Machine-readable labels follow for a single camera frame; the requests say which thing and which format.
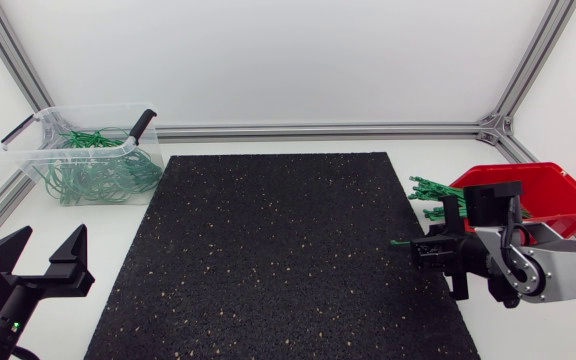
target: black rubber mat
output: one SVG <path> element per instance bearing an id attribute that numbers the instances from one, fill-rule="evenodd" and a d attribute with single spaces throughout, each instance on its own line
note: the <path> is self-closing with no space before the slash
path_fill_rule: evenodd
<path id="1" fill-rule="evenodd" d="M 385 153 L 173 157 L 89 359 L 478 359 Z"/>

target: black handle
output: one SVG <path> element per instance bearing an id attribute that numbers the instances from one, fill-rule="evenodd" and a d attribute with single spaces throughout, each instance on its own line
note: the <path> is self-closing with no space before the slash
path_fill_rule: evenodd
<path id="1" fill-rule="evenodd" d="M 33 116 L 35 116 L 34 114 L 28 116 L 26 118 L 26 120 L 22 121 L 21 124 L 17 125 L 17 127 L 11 131 L 10 133 L 8 133 L 8 135 L 6 135 L 5 138 L 1 139 L 1 143 L 2 144 L 8 144 L 8 140 L 12 140 L 12 138 L 14 138 L 15 136 L 17 136 L 17 133 L 19 131 L 21 131 L 22 129 L 26 128 L 28 126 L 28 124 L 30 124 L 30 121 L 33 119 Z"/>
<path id="2" fill-rule="evenodd" d="M 146 126 L 148 126 L 150 120 L 152 120 L 152 118 L 155 116 L 157 116 L 156 112 L 150 109 L 146 109 L 146 111 L 144 111 L 144 113 L 141 114 L 139 120 L 137 120 L 135 126 L 132 127 L 132 130 L 130 130 L 130 134 L 128 135 L 133 136 L 135 138 L 135 145 L 139 145 L 139 138 L 141 137 L 141 134 L 144 133 L 144 130 L 146 130 Z"/>

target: red plastic tray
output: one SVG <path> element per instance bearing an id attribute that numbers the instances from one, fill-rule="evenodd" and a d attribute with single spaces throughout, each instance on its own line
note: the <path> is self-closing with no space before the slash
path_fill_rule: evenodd
<path id="1" fill-rule="evenodd" d="M 463 174 L 450 186 L 521 181 L 521 204 L 533 217 L 524 221 L 545 222 L 564 238 L 576 233 L 576 181 L 553 163 L 480 165 Z"/>

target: green zip tie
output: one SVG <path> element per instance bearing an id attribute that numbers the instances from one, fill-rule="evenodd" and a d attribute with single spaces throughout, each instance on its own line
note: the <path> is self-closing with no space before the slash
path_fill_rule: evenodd
<path id="1" fill-rule="evenodd" d="M 408 195 L 408 199 L 441 201 L 439 199 L 443 196 L 455 195 L 457 196 L 457 204 L 459 205 L 459 216 L 463 218 L 468 216 L 466 211 L 466 199 L 464 198 L 463 189 L 445 186 L 419 176 L 411 176 L 409 179 L 416 181 L 418 184 L 413 186 L 412 189 L 415 192 Z M 433 221 L 441 220 L 445 217 L 443 207 L 435 207 L 432 210 L 423 210 L 423 212 L 426 218 Z M 523 207 L 521 208 L 521 214 L 524 219 L 532 217 L 532 214 L 530 214 L 530 212 Z"/>
<path id="2" fill-rule="evenodd" d="M 117 128 L 104 128 L 91 134 L 70 131 L 60 134 L 65 138 L 61 148 L 103 148 L 123 144 L 122 140 L 101 135 L 111 129 L 128 136 Z M 37 166 L 33 168 L 44 180 L 46 192 L 63 205 L 76 205 L 81 201 L 124 202 L 134 194 L 154 189 L 163 173 L 140 148 L 116 158 L 55 160 L 47 165 L 45 173 Z"/>

